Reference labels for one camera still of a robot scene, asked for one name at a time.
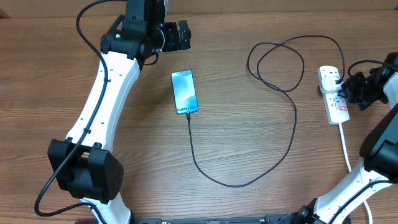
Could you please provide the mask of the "blue Galaxy smartphone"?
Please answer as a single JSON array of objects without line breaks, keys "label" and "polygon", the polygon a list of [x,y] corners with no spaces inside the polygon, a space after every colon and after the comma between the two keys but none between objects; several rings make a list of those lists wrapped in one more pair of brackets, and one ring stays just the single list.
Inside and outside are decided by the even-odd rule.
[{"label": "blue Galaxy smartphone", "polygon": [[171,74],[177,114],[191,114],[199,110],[193,72],[183,70]]}]

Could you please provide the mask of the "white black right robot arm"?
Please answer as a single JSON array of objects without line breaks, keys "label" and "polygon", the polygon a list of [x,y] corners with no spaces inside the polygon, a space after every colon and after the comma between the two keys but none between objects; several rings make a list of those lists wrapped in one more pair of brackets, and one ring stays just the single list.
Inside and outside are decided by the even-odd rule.
[{"label": "white black right robot arm", "polygon": [[339,109],[338,101],[357,104],[365,110],[376,101],[390,111],[363,141],[360,160],[349,174],[327,194],[313,199],[279,223],[350,223],[349,215],[377,193],[397,183],[397,53],[391,52],[377,68],[350,75],[337,90],[326,90],[325,101]]}]

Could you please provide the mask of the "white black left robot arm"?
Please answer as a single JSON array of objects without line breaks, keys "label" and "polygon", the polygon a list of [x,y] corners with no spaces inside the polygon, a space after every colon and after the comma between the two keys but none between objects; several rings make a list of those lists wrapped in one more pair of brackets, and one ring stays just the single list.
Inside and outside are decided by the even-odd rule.
[{"label": "white black left robot arm", "polygon": [[95,48],[98,73],[83,110],[63,141],[52,140],[51,182],[93,212],[96,223],[133,223],[120,188],[123,165],[113,140],[126,98],[149,57],[190,48],[185,20],[166,22],[165,0],[128,1]]}]

